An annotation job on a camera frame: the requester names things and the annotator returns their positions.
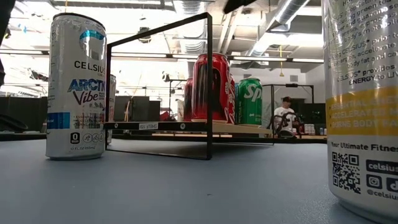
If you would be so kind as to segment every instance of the celsius can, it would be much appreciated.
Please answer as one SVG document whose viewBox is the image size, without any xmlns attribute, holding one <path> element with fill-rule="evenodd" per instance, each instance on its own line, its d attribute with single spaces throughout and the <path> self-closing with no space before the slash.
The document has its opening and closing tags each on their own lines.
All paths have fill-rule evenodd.
<svg viewBox="0 0 398 224">
<path fill-rule="evenodd" d="M 260 126 L 262 117 L 262 86 L 258 78 L 245 78 L 239 83 L 239 124 Z"/>
<path fill-rule="evenodd" d="M 228 108 L 228 123 L 235 124 L 235 81 L 232 74 L 229 74 Z"/>
<path fill-rule="evenodd" d="M 207 54 L 201 54 L 193 66 L 192 121 L 207 120 L 207 88 L 213 89 L 213 121 L 227 123 L 229 63 L 225 55 L 213 53 L 213 86 L 207 86 Z"/>
<path fill-rule="evenodd" d="M 323 0 L 329 188 L 398 223 L 398 4 Z"/>
<path fill-rule="evenodd" d="M 184 87 L 184 107 L 183 120 L 191 121 L 192 119 L 192 78 L 188 78 Z"/>
<path fill-rule="evenodd" d="M 111 75 L 111 83 L 109 85 L 109 122 L 113 122 L 114 117 L 114 101 L 116 100 L 116 76 Z M 112 130 L 108 131 L 108 138 L 106 143 L 112 142 Z"/>
<path fill-rule="evenodd" d="M 105 28 L 74 13 L 53 18 L 46 156 L 91 159 L 105 150 Z"/>
</svg>

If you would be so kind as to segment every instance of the green soda can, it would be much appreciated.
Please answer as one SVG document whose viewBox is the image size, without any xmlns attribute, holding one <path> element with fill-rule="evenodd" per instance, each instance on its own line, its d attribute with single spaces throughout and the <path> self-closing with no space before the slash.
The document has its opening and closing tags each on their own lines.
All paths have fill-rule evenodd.
<svg viewBox="0 0 398 224">
<path fill-rule="evenodd" d="M 239 83 L 238 124 L 260 126 L 262 116 L 262 86 L 258 78 L 245 78 Z"/>
</svg>

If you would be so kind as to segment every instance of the metal frame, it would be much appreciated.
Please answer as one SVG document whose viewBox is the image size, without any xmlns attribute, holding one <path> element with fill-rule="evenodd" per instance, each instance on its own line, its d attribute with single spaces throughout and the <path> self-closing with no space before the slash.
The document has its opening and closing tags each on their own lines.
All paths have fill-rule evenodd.
<svg viewBox="0 0 398 224">
<path fill-rule="evenodd" d="M 128 123 L 110 123 L 109 122 L 109 86 L 110 86 L 110 75 L 111 75 L 111 58 L 112 58 L 112 48 L 119 46 L 121 44 L 125 44 L 131 42 L 133 40 L 137 40 L 143 37 L 147 37 L 149 35 L 154 35 L 159 32 L 164 32 L 170 29 L 174 29 L 185 24 L 189 24 L 192 22 L 196 22 L 202 19 L 207 19 L 207 66 L 213 67 L 213 18 L 212 16 L 205 12 L 199 15 L 195 15 L 181 21 L 173 22 L 166 26 L 158 27 L 156 29 L 152 29 L 150 31 L 137 34 L 131 37 L 127 37 L 122 40 L 118 40 L 116 42 L 110 43 L 106 46 L 106 98 L 105 98 L 105 124 L 104 129 L 106 130 L 106 135 L 108 135 L 108 129 L 130 129 L 130 130 L 139 130 L 139 123 L 128 122 Z M 213 79 L 213 70 L 208 69 L 207 75 L 207 85 L 212 86 Z M 159 122 L 159 127 L 157 131 L 172 131 L 172 130 L 180 130 L 180 131 L 203 131 L 207 132 L 206 137 L 206 156 L 205 158 L 198 157 L 187 157 L 187 156 L 179 156 L 179 155 L 165 155 L 165 154 L 156 154 L 160 156 L 175 156 L 175 157 L 187 157 L 191 159 L 206 159 L 210 160 L 212 158 L 212 146 L 213 146 L 213 114 L 212 114 L 212 105 L 211 102 L 213 99 L 211 96 L 212 88 L 207 89 L 208 95 L 208 104 L 207 104 L 207 122 L 206 123 L 169 123 L 169 122 Z"/>
<path fill-rule="evenodd" d="M 109 84 L 110 84 L 110 73 L 111 73 L 111 57 L 112 57 L 112 48 L 115 46 L 119 46 L 121 44 L 128 43 L 133 40 L 140 39 L 142 37 L 146 37 L 148 35 L 153 35 L 159 32 L 164 32 L 169 29 L 174 29 L 176 27 L 183 26 L 185 24 L 189 24 L 195 21 L 199 21 L 202 19 L 207 19 L 207 66 L 208 68 L 213 67 L 213 18 L 207 12 L 189 17 L 187 19 L 177 21 L 166 26 L 158 27 L 156 29 L 150 30 L 148 32 L 144 32 L 141 34 L 137 34 L 107 45 L 107 52 L 106 52 L 106 103 L 105 103 L 105 124 L 104 129 L 128 129 L 131 130 L 132 133 L 136 133 L 137 131 L 142 132 L 140 130 L 140 124 L 144 122 L 109 122 Z M 212 86 L 213 84 L 213 69 L 208 69 L 207 75 L 207 85 Z M 271 85 L 272 88 L 272 100 L 274 101 L 274 86 Z M 206 150 L 204 157 L 198 156 L 186 156 L 181 154 L 174 154 L 171 153 L 160 153 L 157 151 L 121 151 L 117 149 L 108 149 L 106 146 L 106 150 L 109 151 L 118 151 L 118 152 L 130 152 L 130 153 L 138 153 L 138 154 L 150 154 L 150 155 L 157 155 L 157 156 L 172 156 L 172 157 L 182 157 L 182 158 L 189 158 L 189 159 L 202 159 L 202 160 L 210 160 L 213 157 L 213 143 L 228 143 L 228 144 L 262 144 L 262 145 L 274 145 L 276 142 L 282 143 L 315 143 L 314 141 L 308 141 L 308 139 L 303 139 L 304 141 L 299 141 L 298 139 L 290 140 L 290 139 L 275 139 L 274 136 L 272 138 L 240 138 L 240 137 L 232 137 L 232 138 L 214 138 L 213 137 L 213 98 L 210 97 L 212 94 L 213 89 L 207 88 L 207 95 L 208 95 L 208 103 L 207 103 L 207 121 L 206 122 L 156 122 L 157 127 L 151 130 L 144 130 L 145 132 L 151 133 L 154 131 L 184 131 L 184 132 L 199 132 L 199 133 L 206 133 L 206 137 L 178 137 L 178 136 L 152 136 L 152 135 L 115 135 L 114 138 L 119 139 L 129 139 L 129 140 L 151 140 L 151 141 L 193 141 L 193 142 L 206 142 Z"/>
</svg>

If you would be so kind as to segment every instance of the white energy drink can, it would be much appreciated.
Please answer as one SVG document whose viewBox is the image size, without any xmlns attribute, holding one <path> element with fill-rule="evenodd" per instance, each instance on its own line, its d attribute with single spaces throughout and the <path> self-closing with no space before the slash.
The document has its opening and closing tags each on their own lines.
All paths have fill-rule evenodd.
<svg viewBox="0 0 398 224">
<path fill-rule="evenodd" d="M 113 122 L 114 102 L 116 100 L 116 77 L 111 75 L 111 83 L 109 84 L 109 122 Z M 112 142 L 112 130 L 108 130 L 108 138 L 106 143 Z"/>
<path fill-rule="evenodd" d="M 105 150 L 106 34 L 98 21 L 57 14 L 51 26 L 46 156 L 91 159 Z"/>
<path fill-rule="evenodd" d="M 322 6 L 329 188 L 349 210 L 398 223 L 398 2 Z"/>
</svg>

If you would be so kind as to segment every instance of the wooden board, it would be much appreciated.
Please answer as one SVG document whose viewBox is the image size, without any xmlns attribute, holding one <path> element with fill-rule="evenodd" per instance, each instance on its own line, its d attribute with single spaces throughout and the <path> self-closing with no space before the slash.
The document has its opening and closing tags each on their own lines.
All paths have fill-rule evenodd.
<svg viewBox="0 0 398 224">
<path fill-rule="evenodd" d="M 152 136 L 175 136 L 175 137 L 207 137 L 206 134 L 170 134 L 170 133 L 154 133 Z M 231 138 L 230 134 L 213 134 L 213 138 Z"/>
<path fill-rule="evenodd" d="M 214 133 L 245 133 L 245 134 L 272 134 L 270 129 L 254 128 L 233 124 L 213 123 Z"/>
<path fill-rule="evenodd" d="M 327 139 L 328 136 L 312 136 L 312 135 L 308 135 L 308 136 L 301 136 L 302 139 Z"/>
</svg>

